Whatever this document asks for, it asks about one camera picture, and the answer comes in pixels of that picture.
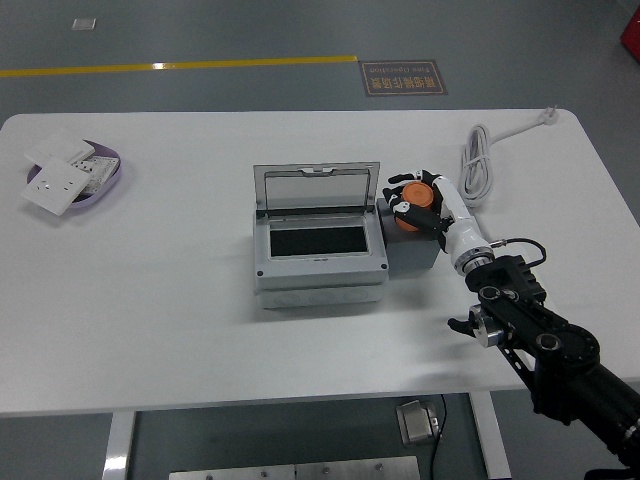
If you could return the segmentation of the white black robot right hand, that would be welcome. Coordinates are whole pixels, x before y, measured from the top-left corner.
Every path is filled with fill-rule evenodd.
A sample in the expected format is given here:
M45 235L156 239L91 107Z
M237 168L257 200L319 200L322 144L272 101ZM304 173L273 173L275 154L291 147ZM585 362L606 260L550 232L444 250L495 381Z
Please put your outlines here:
M393 188L386 187L382 192L394 217L423 233L434 234L459 275L466 276L495 259L493 248L480 234L461 195L448 178L418 170L392 176L388 182ZM429 206L420 206L418 198L411 199L406 193L409 187L416 186L431 190L433 200Z

